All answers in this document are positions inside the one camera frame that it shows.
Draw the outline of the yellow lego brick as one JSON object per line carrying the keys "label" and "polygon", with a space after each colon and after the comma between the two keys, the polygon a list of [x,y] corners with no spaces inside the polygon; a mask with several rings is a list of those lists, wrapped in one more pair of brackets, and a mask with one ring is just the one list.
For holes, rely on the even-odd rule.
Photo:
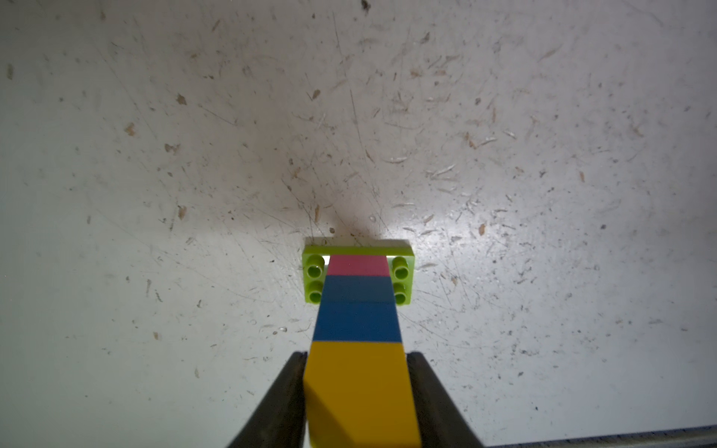
{"label": "yellow lego brick", "polygon": [[313,342],[304,372],[313,447],[420,447],[401,343]]}

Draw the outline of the pink lego brick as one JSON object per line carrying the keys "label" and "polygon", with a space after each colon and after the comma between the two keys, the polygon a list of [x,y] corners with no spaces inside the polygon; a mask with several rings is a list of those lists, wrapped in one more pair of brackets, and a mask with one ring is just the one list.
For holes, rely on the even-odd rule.
{"label": "pink lego brick", "polygon": [[385,256],[332,255],[327,274],[328,276],[389,277],[390,268]]}

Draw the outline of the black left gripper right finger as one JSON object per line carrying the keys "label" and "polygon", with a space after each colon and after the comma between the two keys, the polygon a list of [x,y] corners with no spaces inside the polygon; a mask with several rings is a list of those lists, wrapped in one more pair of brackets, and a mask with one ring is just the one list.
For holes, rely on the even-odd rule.
{"label": "black left gripper right finger", "polygon": [[483,447],[420,352],[406,356],[422,447]]}

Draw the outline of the lime green long lego brick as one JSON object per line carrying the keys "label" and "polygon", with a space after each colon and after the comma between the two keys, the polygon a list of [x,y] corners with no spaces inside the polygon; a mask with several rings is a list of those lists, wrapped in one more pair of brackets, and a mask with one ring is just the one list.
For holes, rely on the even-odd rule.
{"label": "lime green long lego brick", "polygon": [[360,238],[349,243],[341,238],[306,238],[304,242],[302,277],[308,304],[319,304],[333,255],[385,257],[397,306],[411,303],[416,256],[407,240]]}

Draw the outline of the blue lego brick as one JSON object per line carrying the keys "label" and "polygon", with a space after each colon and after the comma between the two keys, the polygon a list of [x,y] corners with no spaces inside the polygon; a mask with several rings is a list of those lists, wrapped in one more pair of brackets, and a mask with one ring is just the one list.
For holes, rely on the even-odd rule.
{"label": "blue lego brick", "polygon": [[389,276],[327,276],[321,302],[396,304]]}
{"label": "blue lego brick", "polygon": [[401,343],[397,307],[388,302],[323,302],[313,341]]}

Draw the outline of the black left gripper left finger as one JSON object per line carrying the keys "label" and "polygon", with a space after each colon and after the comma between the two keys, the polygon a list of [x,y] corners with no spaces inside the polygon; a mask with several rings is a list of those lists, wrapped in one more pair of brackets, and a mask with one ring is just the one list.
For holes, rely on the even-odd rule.
{"label": "black left gripper left finger", "polygon": [[304,446],[304,369],[307,358],[306,352],[291,354],[248,422],[228,447]]}

